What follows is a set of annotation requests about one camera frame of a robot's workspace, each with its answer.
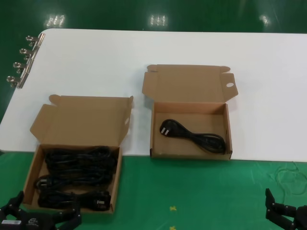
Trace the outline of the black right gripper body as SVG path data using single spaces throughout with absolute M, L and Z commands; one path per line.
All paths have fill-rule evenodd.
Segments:
M 307 206 L 298 207 L 292 223 L 293 230 L 307 230 Z

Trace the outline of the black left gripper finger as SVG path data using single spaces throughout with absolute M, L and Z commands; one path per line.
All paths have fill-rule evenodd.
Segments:
M 82 223 L 80 202 L 74 198 L 71 208 L 56 213 L 57 230 L 74 230 Z
M 11 198 L 7 204 L 0 208 L 0 217 L 6 218 L 12 215 L 16 218 L 20 215 L 20 205 L 24 199 L 24 192 L 20 191 L 16 197 Z

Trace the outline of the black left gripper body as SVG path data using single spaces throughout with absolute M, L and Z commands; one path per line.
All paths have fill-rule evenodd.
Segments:
M 60 221 L 51 214 L 26 212 L 0 211 L 1 230 L 56 230 Z

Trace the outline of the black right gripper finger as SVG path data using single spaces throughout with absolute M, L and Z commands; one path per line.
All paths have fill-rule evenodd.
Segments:
M 295 218 L 296 207 L 276 203 L 269 188 L 266 188 L 265 196 L 266 219 L 279 227 L 296 227 L 294 220 L 286 218 Z

